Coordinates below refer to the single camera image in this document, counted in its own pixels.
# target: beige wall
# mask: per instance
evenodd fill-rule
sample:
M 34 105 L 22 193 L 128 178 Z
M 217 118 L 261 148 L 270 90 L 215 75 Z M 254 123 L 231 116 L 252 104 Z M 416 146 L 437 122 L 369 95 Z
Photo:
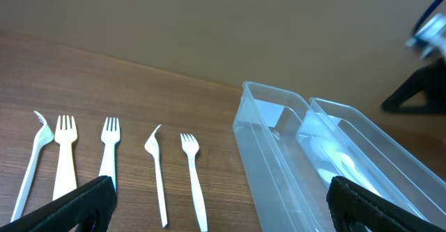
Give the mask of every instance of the beige wall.
M 240 87 L 353 105 L 444 136 L 446 118 L 379 105 L 423 64 L 404 46 L 433 0 L 0 0 L 0 28 Z

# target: fork tine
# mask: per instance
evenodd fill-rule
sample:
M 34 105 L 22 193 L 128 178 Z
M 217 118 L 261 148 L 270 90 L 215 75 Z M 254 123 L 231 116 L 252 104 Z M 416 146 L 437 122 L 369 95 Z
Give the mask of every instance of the fork tine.
M 194 135 L 193 134 L 189 134 L 189 135 L 190 135 L 190 138 L 192 139 L 192 142 L 197 144 L 198 141 L 195 139 Z
M 61 129 L 61 116 L 57 117 L 56 130 Z
M 64 115 L 62 115 L 62 128 L 61 129 L 62 130 L 67 130 L 67 127 L 65 125 L 65 116 Z
M 42 124 L 44 124 L 45 122 L 44 122 L 44 120 L 43 120 L 43 117 L 42 117 L 42 115 L 39 113 L 39 112 L 37 112 L 37 111 L 34 111 L 34 113 L 37 115 L 37 117 L 39 118 L 39 121 L 42 123 Z
M 107 124 L 108 124 L 108 122 L 109 122 L 109 118 L 106 117 L 106 119 L 105 119 L 105 123 L 104 123 L 104 127 L 103 127 L 103 129 L 102 129 L 102 132 L 107 131 Z
M 67 118 L 67 130 L 70 130 L 70 129 L 71 129 L 71 121 L 70 121 L 70 116 L 69 116 L 69 115 L 67 115 L 67 116 L 66 116 L 66 118 Z
M 77 130 L 74 116 L 71 116 L 71 128 Z
M 119 118 L 116 117 L 116 131 L 120 132 L 121 128 L 119 127 Z
M 184 143 L 186 142 L 186 140 L 184 140 L 184 134 L 180 134 L 181 137 L 181 145 L 184 146 Z

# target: plastic fork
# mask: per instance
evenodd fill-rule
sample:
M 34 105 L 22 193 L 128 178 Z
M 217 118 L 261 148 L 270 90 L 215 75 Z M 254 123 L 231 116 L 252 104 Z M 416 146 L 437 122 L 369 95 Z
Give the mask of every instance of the plastic fork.
M 146 141 L 144 148 L 153 156 L 153 159 L 155 160 L 156 190 L 158 193 L 158 204 L 160 205 L 161 225 L 164 228 L 167 225 L 166 201 L 164 199 L 164 188 L 162 186 L 160 146 L 155 138 L 155 133 L 160 127 L 161 124 L 155 128 L 155 131 L 152 132 Z
M 115 164 L 115 145 L 121 140 L 121 128 L 119 119 L 106 117 L 101 141 L 105 144 L 104 155 L 100 165 L 99 176 L 110 176 L 113 180 L 114 191 L 116 191 L 116 164 Z
M 61 116 L 57 118 L 54 140 L 60 145 L 59 163 L 57 164 L 56 182 L 54 183 L 53 201 L 76 189 L 75 165 L 72 160 L 71 145 L 77 140 L 75 118 Z
M 204 207 L 203 192 L 198 181 L 197 168 L 195 167 L 195 155 L 200 147 L 198 141 L 191 134 L 180 134 L 181 146 L 187 155 L 189 162 L 190 184 L 192 187 L 192 197 L 194 199 L 195 214 L 197 215 L 200 230 L 208 231 L 208 220 L 206 218 L 206 208 Z
M 29 160 L 28 167 L 26 168 L 25 176 L 23 177 L 22 186 L 20 187 L 19 196 L 15 203 L 13 217 L 11 222 L 19 219 L 22 216 L 23 209 L 25 207 L 26 199 L 28 198 L 29 190 L 33 182 L 34 172 L 36 171 L 37 161 L 39 158 L 40 150 L 43 146 L 47 145 L 54 139 L 54 134 L 49 128 L 47 121 L 41 114 L 34 111 L 39 118 L 39 121 L 43 124 L 34 137 L 33 151 L 31 152 L 31 159 Z

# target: clear plastic container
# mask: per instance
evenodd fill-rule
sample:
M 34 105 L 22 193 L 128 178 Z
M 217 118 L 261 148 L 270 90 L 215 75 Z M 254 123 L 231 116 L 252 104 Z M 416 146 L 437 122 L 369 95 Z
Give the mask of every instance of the clear plastic container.
M 358 112 L 348 120 L 344 119 L 347 116 L 326 113 L 327 105 L 320 99 L 312 99 L 312 108 L 290 91 L 254 82 L 245 82 L 243 88 L 233 129 L 264 231 L 333 231 L 325 198 L 331 178 L 338 175 L 445 227 L 439 220 L 441 215 L 446 218 L 444 202 L 440 200 L 445 183 L 362 114 Z M 344 127 L 360 119 L 368 124 L 368 131 L 365 126 L 356 133 Z M 387 157 L 387 164 L 377 163 L 377 153 L 363 148 L 364 139 L 371 138 L 373 130 L 394 144 L 386 146 L 386 150 L 400 153 L 396 162 Z M 369 144 L 382 148 L 383 142 L 377 139 Z M 399 167 L 405 163 L 411 163 L 410 168 Z M 406 180 L 398 179 L 396 171 L 402 178 L 424 173 L 422 176 L 428 179 L 420 184 L 428 185 L 417 189 L 417 182 L 408 185 Z M 425 188 L 435 190 L 427 194 Z M 426 198 L 437 206 L 424 207 Z

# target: white plastic fork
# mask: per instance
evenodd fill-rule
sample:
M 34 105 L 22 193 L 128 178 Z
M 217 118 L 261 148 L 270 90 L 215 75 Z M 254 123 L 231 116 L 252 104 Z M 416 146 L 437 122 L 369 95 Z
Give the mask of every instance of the white plastic fork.
M 116 164 L 115 164 L 115 145 L 121 140 L 121 128 L 119 119 L 106 117 L 101 141 L 105 144 L 104 155 L 100 165 L 99 176 L 110 176 L 113 180 L 114 191 L 116 191 Z
M 23 177 L 22 186 L 20 187 L 19 196 L 15 203 L 13 216 L 11 222 L 19 219 L 22 216 L 23 209 L 25 207 L 26 199 L 28 198 L 29 190 L 33 182 L 34 172 L 36 171 L 37 161 L 39 158 L 40 150 L 43 146 L 47 145 L 54 139 L 54 134 L 49 128 L 47 121 L 41 114 L 34 111 L 39 118 L 39 121 L 43 124 L 34 137 L 33 151 L 31 152 L 31 159 L 29 160 L 28 167 L 26 168 L 25 176 Z
M 144 148 L 149 152 L 153 159 L 155 160 L 155 177 L 156 177 L 156 190 L 158 193 L 158 204 L 160 205 L 160 215 L 161 215 L 161 225 L 164 228 L 167 225 L 167 212 L 166 212 L 166 201 L 164 198 L 164 188 L 162 186 L 162 176 L 161 176 L 161 166 L 160 166 L 160 146 L 155 138 L 155 133 L 158 128 L 161 127 L 159 124 L 155 131 L 152 132 Z
M 204 206 L 203 192 L 201 191 L 200 182 L 198 181 L 197 168 L 195 167 L 195 155 L 200 147 L 198 141 L 191 134 L 180 134 L 181 146 L 187 155 L 189 162 L 190 184 L 192 187 L 192 198 L 194 199 L 195 214 L 197 215 L 198 224 L 201 232 L 208 231 L 208 219 L 206 218 L 206 208 Z
M 77 140 L 75 118 L 61 116 L 57 118 L 54 140 L 60 145 L 59 162 L 57 164 L 56 181 L 54 183 L 53 201 L 76 189 L 75 165 L 72 160 L 71 145 Z

